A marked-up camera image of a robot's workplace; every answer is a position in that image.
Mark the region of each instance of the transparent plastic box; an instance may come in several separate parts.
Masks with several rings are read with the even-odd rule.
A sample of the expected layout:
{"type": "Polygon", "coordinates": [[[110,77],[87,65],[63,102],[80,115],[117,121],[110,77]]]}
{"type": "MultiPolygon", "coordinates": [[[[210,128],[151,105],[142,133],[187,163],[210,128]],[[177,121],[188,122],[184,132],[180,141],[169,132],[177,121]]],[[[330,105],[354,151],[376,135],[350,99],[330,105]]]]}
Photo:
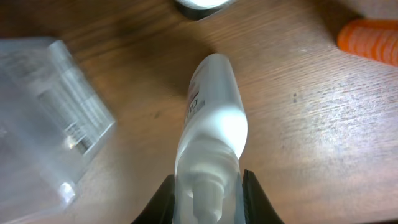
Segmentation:
{"type": "Polygon", "coordinates": [[[66,208],[114,125],[62,41],[0,40],[0,223],[66,208]]]}

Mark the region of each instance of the spray bottle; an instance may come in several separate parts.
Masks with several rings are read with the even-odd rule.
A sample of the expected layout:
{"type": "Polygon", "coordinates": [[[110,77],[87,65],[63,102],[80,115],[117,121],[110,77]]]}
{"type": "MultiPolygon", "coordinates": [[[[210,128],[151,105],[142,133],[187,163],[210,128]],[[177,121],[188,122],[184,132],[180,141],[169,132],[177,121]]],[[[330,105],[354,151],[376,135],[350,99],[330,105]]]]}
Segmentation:
{"type": "Polygon", "coordinates": [[[245,223],[238,159],[248,123],[231,64],[208,56],[192,76],[175,160],[174,223],[245,223]]]}

